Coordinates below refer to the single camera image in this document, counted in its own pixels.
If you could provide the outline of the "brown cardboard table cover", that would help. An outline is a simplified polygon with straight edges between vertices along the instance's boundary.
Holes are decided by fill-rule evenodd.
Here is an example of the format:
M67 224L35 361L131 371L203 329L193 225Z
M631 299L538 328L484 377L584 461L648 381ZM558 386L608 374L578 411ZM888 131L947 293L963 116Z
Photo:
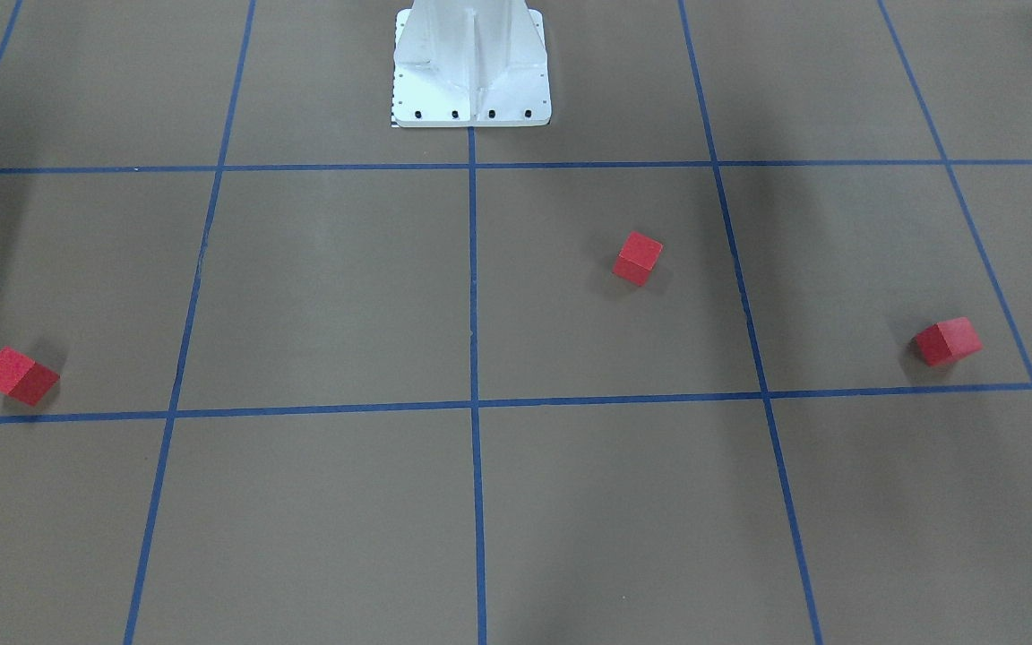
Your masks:
M1032 1L534 7L0 1L0 644L1032 644Z

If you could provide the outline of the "red block moved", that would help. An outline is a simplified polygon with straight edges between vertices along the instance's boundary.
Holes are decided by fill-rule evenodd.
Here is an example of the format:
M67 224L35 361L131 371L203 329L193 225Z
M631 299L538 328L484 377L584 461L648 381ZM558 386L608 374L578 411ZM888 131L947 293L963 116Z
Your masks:
M957 364L983 350L983 341L967 317L935 322L915 334L913 342L922 362L930 367Z
M0 393L37 407L60 381L60 374L9 346L0 348Z
M642 288L654 272L663 250L662 241L632 231L615 257L613 275Z

